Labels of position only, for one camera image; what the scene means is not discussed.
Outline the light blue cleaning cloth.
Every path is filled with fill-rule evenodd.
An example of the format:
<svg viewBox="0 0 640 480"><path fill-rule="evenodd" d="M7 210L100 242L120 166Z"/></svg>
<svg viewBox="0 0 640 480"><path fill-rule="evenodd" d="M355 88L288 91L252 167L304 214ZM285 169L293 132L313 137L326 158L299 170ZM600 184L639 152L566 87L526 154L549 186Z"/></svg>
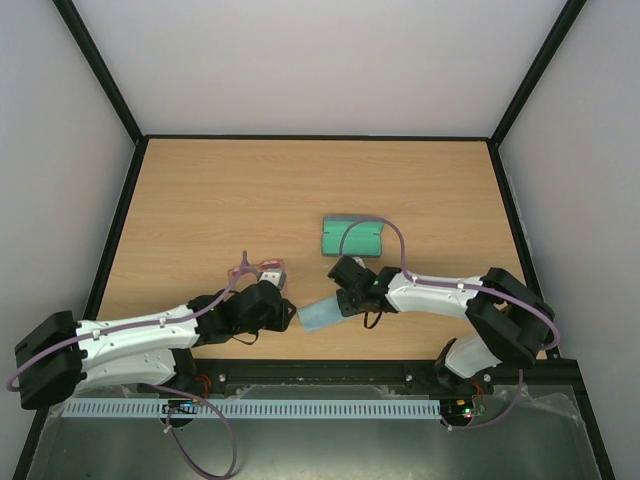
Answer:
<svg viewBox="0 0 640 480"><path fill-rule="evenodd" d="M315 332L347 319L339 308L336 296L302 307L297 315L305 332Z"/></svg>

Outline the pink translucent sunglasses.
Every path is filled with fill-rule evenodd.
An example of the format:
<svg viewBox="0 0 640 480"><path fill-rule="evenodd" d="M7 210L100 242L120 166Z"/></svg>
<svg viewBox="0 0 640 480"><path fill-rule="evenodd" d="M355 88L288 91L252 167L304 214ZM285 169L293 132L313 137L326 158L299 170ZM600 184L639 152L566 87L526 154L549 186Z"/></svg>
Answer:
<svg viewBox="0 0 640 480"><path fill-rule="evenodd" d="M286 266L280 259L265 260L259 263L250 264L242 270L241 275L236 280L235 286L243 289L254 283L258 283L260 274L265 270L279 269L286 272Z"/></svg>

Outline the grey glasses case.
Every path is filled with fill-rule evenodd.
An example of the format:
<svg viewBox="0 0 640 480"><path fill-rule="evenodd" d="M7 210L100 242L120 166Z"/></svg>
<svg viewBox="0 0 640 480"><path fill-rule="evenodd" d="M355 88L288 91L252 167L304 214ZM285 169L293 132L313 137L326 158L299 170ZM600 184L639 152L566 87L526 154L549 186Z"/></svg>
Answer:
<svg viewBox="0 0 640 480"><path fill-rule="evenodd" d="M381 234L384 223L363 221L355 215L326 215L322 222L321 253L325 257L340 254L366 258L382 255Z"/></svg>

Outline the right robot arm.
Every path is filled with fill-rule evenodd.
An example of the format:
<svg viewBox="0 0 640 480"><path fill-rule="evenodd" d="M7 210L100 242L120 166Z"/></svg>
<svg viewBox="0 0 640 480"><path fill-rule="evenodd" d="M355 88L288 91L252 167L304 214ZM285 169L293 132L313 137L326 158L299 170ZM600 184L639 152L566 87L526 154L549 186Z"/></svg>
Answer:
<svg viewBox="0 0 640 480"><path fill-rule="evenodd" d="M498 365L527 370L540 351L555 348L560 340L553 310L501 268L455 279L399 267L376 273L343 256L328 277L338 286L343 317L420 312L469 321L474 333L450 340L434 363L433 380L449 392L469 393L472 380L482 380L487 369Z"/></svg>

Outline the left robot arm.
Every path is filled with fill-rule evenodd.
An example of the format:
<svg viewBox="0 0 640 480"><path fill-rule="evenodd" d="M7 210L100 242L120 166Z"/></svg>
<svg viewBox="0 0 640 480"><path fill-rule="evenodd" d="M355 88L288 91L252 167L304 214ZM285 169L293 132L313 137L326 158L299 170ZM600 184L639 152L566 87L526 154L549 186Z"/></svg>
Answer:
<svg viewBox="0 0 640 480"><path fill-rule="evenodd" d="M296 312L267 280L128 319L77 320L71 311L56 312L15 346L16 370L6 388L19 394L23 409L37 410L101 386L186 383L192 348L284 332Z"/></svg>

